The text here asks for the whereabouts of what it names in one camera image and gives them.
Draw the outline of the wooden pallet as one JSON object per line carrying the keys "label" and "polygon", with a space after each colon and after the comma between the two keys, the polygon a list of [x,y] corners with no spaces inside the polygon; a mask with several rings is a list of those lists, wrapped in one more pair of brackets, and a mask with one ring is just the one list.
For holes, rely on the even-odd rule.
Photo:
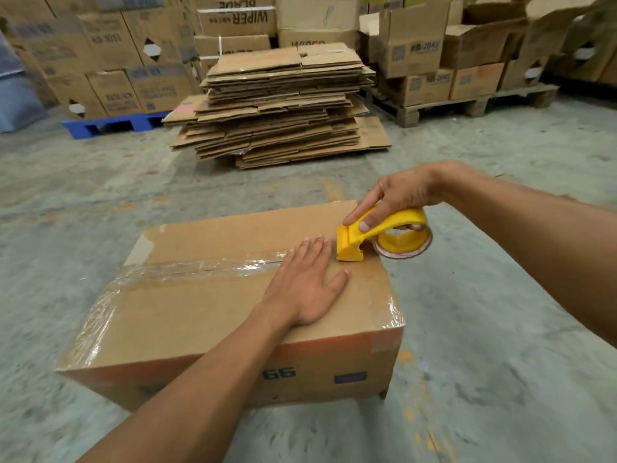
{"label": "wooden pallet", "polygon": [[444,100],[422,105],[401,106],[395,104],[375,87],[362,89],[359,95],[366,103],[380,109],[389,120],[401,128],[418,126],[420,118],[433,112],[447,114],[456,113],[470,118],[482,117],[487,110],[494,108],[503,98],[521,98],[530,107],[548,108],[557,98],[559,85],[541,83],[535,86],[522,87],[508,91],[498,91],[489,95],[482,95],[470,99]]}

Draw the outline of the person's left forearm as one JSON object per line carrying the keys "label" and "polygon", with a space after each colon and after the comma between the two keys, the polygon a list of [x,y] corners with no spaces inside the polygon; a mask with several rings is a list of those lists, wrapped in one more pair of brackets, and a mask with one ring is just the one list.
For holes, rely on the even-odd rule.
{"label": "person's left forearm", "polygon": [[258,304],[76,463],[221,462],[260,371],[298,315],[298,306],[282,299]]}

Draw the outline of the pile of flattened cardboard sheets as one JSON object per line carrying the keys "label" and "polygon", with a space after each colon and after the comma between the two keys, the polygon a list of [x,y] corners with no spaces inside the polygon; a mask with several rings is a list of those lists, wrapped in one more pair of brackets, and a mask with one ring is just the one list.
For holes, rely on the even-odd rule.
{"label": "pile of flattened cardboard sheets", "polygon": [[208,71],[203,93],[162,123],[180,126],[173,151],[229,157],[241,170],[388,150],[387,132],[360,97],[375,77],[344,43],[232,53]]}

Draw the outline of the yellow tape dispenser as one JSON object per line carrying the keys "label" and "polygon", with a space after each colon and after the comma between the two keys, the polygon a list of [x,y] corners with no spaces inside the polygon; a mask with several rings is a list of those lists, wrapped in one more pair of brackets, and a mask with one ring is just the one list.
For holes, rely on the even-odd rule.
{"label": "yellow tape dispenser", "polygon": [[364,260],[362,245],[366,242],[372,243],[375,235],[389,229],[420,229],[420,225],[427,225],[429,227],[425,211],[422,208],[405,209],[396,212],[366,233],[359,232],[358,224],[359,222],[355,222],[349,226],[341,225],[338,227],[336,238],[337,260],[343,262],[362,262]]}

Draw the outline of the person's right forearm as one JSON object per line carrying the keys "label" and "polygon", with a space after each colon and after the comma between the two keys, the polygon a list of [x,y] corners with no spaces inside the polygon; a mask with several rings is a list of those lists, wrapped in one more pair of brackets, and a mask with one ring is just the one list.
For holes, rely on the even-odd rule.
{"label": "person's right forearm", "polygon": [[432,189],[508,253],[567,313],[617,349],[617,211],[432,164]]}

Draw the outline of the grey wrapped bundle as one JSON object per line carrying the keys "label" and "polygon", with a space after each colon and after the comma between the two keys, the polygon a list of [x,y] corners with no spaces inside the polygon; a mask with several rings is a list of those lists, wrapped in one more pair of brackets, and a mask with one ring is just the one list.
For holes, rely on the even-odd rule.
{"label": "grey wrapped bundle", "polygon": [[0,31],[0,134],[22,130],[45,115],[22,62]]}

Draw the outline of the person's left hand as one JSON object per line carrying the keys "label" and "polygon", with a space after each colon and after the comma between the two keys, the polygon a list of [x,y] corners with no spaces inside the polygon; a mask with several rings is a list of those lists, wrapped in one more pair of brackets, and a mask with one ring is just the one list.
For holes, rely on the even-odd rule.
{"label": "person's left hand", "polygon": [[277,282],[275,273],[265,290],[262,305],[287,327],[311,325],[334,304],[331,303],[331,280],[338,272],[331,278],[327,277],[333,255],[330,240],[325,238],[325,274],[315,275],[305,270],[305,254],[314,239],[305,238],[296,247],[294,260],[284,281]]}

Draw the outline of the blue plastic pallet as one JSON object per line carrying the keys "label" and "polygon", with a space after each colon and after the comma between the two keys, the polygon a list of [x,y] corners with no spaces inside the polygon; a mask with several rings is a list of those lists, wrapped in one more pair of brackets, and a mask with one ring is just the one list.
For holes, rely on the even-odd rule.
{"label": "blue plastic pallet", "polygon": [[135,113],[92,120],[66,120],[61,121],[61,125],[74,140],[87,140],[119,132],[151,132],[163,126],[162,120],[169,113]]}

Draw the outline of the stack of cardboard boxes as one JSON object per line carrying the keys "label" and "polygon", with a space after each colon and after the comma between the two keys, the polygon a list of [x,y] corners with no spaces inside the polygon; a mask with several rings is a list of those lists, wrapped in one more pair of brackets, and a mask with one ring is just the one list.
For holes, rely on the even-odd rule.
{"label": "stack of cardboard boxes", "polygon": [[356,49],[360,0],[185,0],[204,73],[223,55],[344,43]]}
{"label": "stack of cardboard boxes", "polygon": [[545,73],[617,88],[617,0],[597,0],[572,21]]}
{"label": "stack of cardboard boxes", "polygon": [[173,110],[199,92],[188,0],[0,0],[17,48],[71,120]]}
{"label": "stack of cardboard boxes", "polygon": [[557,0],[427,0],[365,33],[378,91],[400,107],[535,86],[564,38]]}

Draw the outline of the person's right hand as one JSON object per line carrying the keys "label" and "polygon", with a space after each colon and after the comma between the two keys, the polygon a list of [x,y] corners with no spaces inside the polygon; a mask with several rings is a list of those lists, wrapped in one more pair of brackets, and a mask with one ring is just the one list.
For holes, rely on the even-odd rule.
{"label": "person's right hand", "polygon": [[447,186],[465,167],[461,162],[440,161],[384,175],[343,219],[343,225],[359,222],[372,209],[387,209],[389,217],[401,210],[445,202]]}

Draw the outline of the taped brown cardboard box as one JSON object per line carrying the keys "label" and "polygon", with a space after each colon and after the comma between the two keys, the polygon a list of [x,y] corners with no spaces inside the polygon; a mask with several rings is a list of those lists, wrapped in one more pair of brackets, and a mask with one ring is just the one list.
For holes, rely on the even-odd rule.
{"label": "taped brown cardboard box", "polygon": [[[56,372],[129,412],[235,330],[291,247],[337,227],[356,201],[148,228],[98,297]],[[254,380],[248,407],[385,399],[405,319],[369,246],[317,323],[293,329]]]}

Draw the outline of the clear packing tape roll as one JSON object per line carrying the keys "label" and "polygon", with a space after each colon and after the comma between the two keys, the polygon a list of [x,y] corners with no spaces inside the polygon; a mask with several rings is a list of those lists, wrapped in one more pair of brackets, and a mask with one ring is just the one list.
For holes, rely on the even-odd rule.
{"label": "clear packing tape roll", "polygon": [[373,247],[380,255],[395,260],[411,259],[426,252],[433,241],[433,233],[427,225],[420,229],[389,229],[375,235]]}

